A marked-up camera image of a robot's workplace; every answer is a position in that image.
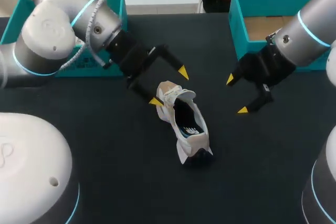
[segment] robot logo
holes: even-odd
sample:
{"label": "robot logo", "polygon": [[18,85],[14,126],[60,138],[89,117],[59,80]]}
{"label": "robot logo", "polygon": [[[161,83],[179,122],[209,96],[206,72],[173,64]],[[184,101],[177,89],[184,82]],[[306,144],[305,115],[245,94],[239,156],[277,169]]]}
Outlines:
{"label": "robot logo", "polygon": [[14,146],[9,143],[0,144],[0,168],[3,168],[6,164],[6,159],[10,157],[14,152]]}

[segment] silver robot arm segment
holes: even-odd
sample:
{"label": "silver robot arm segment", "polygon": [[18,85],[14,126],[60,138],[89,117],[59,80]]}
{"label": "silver robot arm segment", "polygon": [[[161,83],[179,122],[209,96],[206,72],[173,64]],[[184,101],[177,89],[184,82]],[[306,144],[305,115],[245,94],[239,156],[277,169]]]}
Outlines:
{"label": "silver robot arm segment", "polygon": [[[267,45],[259,52],[248,52],[237,63],[230,74],[227,85],[233,86],[244,78],[259,89],[259,97],[238,113],[256,112],[272,102],[269,87],[287,78],[297,67],[311,64],[327,50],[333,48],[336,40],[336,5],[334,0],[311,0],[282,29],[266,38]],[[330,57],[336,55],[331,50]],[[336,84],[336,64],[328,59],[327,72]]]}
{"label": "silver robot arm segment", "polygon": [[42,86],[67,61],[75,39],[66,13],[49,1],[37,5],[18,40],[0,45],[1,88]]}
{"label": "silver robot arm segment", "polygon": [[[140,85],[140,76],[146,72],[157,57],[162,57],[176,71],[188,79],[184,65],[167,49],[160,45],[152,49],[145,48],[133,36],[122,29],[122,21],[109,8],[105,0],[33,0],[36,5],[45,1],[57,6],[70,19],[75,35],[86,42],[95,60],[102,67],[109,68],[116,63],[127,77],[128,88],[139,94],[148,103],[162,105],[154,92]],[[96,55],[101,50],[110,54],[105,63]]]}

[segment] black tablecloth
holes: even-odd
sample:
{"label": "black tablecloth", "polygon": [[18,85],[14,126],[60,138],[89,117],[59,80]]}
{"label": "black tablecloth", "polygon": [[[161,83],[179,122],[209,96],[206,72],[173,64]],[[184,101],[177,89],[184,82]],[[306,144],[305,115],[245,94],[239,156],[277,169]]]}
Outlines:
{"label": "black tablecloth", "polygon": [[182,167],[170,125],[120,79],[2,91],[2,112],[41,117],[68,140],[85,224],[304,223],[301,191],[336,125],[336,89],[326,73],[293,74],[273,89],[273,104],[237,115],[255,91],[243,81],[225,86],[236,61],[226,14],[130,16],[129,31],[148,46],[167,43],[185,63],[189,82],[156,68],[149,83],[169,78],[197,93],[216,162]]}

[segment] white sneaker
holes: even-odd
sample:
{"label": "white sneaker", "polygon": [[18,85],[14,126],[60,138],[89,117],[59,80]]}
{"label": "white sneaker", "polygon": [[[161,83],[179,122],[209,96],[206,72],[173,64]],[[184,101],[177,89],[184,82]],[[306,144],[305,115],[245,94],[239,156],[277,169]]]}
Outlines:
{"label": "white sneaker", "polygon": [[195,92],[165,81],[160,83],[156,96],[164,102],[164,106],[156,106],[159,118],[170,123],[175,131],[181,163],[208,161],[213,153],[207,126],[193,101]]}

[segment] white cable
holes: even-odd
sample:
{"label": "white cable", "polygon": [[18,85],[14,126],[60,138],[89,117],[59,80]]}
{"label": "white cable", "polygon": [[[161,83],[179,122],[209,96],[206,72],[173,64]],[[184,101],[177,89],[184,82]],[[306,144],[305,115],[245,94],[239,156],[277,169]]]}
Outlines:
{"label": "white cable", "polygon": [[86,28],[86,33],[85,33],[85,44],[81,46],[81,48],[77,51],[77,53],[70,59],[68,60],[66,63],[64,63],[61,67],[60,70],[64,70],[67,67],[69,67],[72,63],[74,63],[79,56],[84,52],[84,50],[86,48],[88,48],[88,50],[90,51],[90,53],[92,54],[93,58],[95,59],[95,61],[101,65],[102,67],[105,66],[105,62],[94,52],[94,50],[91,47],[91,29],[92,29],[92,24],[95,22],[94,20],[96,19],[96,14],[98,12],[98,9],[101,7],[101,5],[105,2],[106,0],[98,0],[92,15],[89,19],[89,23],[88,26]]}

